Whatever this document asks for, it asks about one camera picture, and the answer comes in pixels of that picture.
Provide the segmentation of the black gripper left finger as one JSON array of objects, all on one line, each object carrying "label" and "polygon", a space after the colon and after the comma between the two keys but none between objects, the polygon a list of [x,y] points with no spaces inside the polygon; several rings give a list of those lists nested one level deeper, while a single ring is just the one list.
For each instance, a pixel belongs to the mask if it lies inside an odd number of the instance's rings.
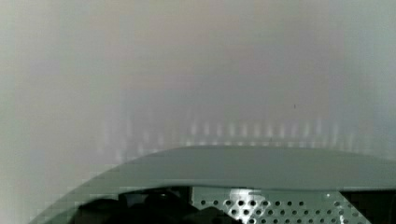
[{"label": "black gripper left finger", "polygon": [[69,224],[243,224],[216,207],[192,204],[192,187],[124,192],[78,207]]}]

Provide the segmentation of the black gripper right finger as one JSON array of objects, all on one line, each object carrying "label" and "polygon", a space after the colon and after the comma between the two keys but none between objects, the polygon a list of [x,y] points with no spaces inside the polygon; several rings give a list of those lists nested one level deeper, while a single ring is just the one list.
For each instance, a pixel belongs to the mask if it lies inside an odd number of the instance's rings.
[{"label": "black gripper right finger", "polygon": [[341,191],[372,224],[395,224],[394,190]]}]

